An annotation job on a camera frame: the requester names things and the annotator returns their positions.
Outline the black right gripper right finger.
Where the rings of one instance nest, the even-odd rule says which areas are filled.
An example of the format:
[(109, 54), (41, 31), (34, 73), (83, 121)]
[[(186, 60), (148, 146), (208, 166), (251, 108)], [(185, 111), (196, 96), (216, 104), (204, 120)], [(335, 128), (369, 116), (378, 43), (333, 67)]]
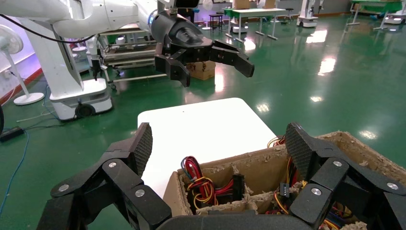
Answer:
[(288, 124), (285, 145), (307, 185), (290, 215), (316, 230), (339, 202), (370, 230), (406, 227), (406, 189), (399, 182), (352, 161), (332, 142), (314, 138), (298, 123)]

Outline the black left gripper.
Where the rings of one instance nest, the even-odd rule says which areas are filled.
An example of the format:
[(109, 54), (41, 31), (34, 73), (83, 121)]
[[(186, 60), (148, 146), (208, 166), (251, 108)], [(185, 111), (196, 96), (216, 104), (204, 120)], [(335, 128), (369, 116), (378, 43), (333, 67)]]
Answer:
[(151, 33), (155, 41), (155, 70), (166, 74), (171, 80), (189, 87), (191, 76), (187, 68), (178, 60), (165, 57), (185, 50), (184, 63), (213, 62), (233, 66), (247, 78), (253, 76), (255, 65), (249, 57), (229, 43), (206, 38), (188, 19), (170, 11), (162, 11), (152, 18)]

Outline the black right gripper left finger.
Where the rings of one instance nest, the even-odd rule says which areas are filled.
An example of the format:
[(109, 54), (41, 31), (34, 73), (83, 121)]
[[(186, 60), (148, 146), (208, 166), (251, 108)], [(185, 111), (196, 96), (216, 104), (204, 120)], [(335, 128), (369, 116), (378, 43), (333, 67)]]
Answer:
[(142, 123), (132, 137), (112, 143), (95, 164), (51, 190), (37, 228), (85, 230), (113, 205), (133, 229), (157, 229), (172, 213), (142, 180), (152, 146), (149, 123)]

